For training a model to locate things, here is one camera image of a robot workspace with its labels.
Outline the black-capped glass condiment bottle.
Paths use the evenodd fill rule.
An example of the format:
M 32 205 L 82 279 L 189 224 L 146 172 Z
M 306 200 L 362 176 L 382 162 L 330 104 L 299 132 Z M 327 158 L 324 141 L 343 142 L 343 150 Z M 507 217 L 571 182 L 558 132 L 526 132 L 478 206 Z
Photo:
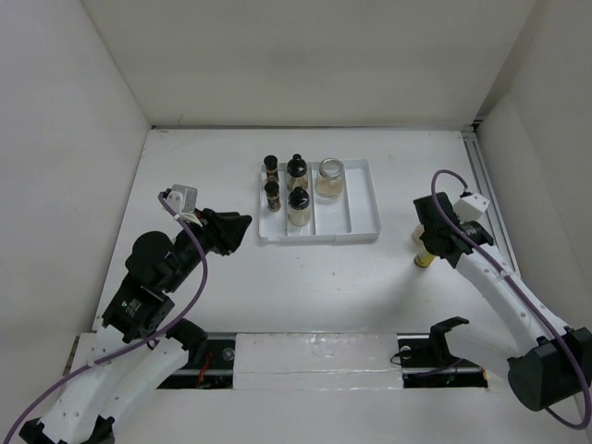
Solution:
M 287 188 L 294 191 L 301 187 L 309 189 L 308 165 L 300 154 L 294 154 L 286 165 Z

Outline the wide glass jar metal rim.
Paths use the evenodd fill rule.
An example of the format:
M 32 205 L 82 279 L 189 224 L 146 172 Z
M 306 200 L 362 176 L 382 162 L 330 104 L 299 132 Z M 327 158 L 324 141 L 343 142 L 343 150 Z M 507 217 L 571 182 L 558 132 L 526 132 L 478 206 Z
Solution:
M 338 198 L 343 190 L 345 167 L 337 158 L 323 159 L 318 166 L 316 192 L 327 198 Z

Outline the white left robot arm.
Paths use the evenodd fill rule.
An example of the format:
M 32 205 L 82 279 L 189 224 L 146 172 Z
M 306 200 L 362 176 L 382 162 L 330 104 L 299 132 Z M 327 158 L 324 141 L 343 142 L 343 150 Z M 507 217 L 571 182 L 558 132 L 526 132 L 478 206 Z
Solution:
M 240 247 L 250 216 L 196 210 L 178 216 L 175 238 L 142 234 L 125 262 L 127 274 L 101 317 L 87 363 L 52 389 L 60 394 L 41 417 L 19 419 L 26 443 L 113 443 L 132 412 L 184 365 L 200 364 L 207 333 L 179 313 L 170 296 L 208 253 Z

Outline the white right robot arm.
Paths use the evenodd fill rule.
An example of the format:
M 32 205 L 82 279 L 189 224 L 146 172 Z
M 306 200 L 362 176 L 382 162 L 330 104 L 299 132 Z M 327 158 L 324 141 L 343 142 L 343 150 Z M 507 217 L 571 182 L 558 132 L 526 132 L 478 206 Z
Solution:
M 484 297 L 509 329 L 516 350 L 501 359 L 519 402 L 538 412 L 591 385 L 591 332 L 573 329 L 549 311 L 502 263 L 491 235 L 476 221 L 462 222 L 448 195 L 413 201 L 428 253 L 446 260 Z

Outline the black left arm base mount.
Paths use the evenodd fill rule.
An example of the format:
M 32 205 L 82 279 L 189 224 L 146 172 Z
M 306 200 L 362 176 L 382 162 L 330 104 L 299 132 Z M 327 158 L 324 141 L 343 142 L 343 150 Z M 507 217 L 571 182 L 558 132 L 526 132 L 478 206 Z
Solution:
M 193 322 L 180 320 L 167 333 L 189 346 L 189 358 L 158 389 L 231 389 L 236 356 L 236 335 L 209 334 Z

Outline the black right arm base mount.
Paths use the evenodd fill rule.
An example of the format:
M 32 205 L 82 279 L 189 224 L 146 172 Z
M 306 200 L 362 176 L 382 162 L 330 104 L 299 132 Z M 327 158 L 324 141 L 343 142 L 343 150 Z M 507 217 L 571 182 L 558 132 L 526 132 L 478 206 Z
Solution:
M 390 363 L 401 370 L 405 389 L 487 389 L 485 370 L 450 353 L 446 334 L 469 321 L 454 316 L 433 325 L 428 333 L 399 334 Z

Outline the black-capped white sauce bottle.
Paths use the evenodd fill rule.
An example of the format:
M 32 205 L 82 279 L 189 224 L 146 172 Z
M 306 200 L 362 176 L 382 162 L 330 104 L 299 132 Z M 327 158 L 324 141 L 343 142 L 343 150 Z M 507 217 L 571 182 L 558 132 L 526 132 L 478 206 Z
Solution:
M 308 191 L 300 186 L 296 187 L 288 197 L 288 219 L 297 227 L 304 227 L 310 222 L 311 201 Z

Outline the small dark spice shaker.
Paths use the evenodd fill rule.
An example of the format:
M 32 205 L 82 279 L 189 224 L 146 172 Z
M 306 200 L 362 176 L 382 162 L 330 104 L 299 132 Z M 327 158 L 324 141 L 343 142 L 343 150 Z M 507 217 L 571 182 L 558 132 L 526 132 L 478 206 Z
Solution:
M 265 176 L 267 181 L 279 182 L 278 177 L 278 158 L 269 154 L 264 158 Z
M 278 212 L 281 208 L 279 185 L 276 181 L 268 181 L 264 186 L 267 208 L 270 212 Z

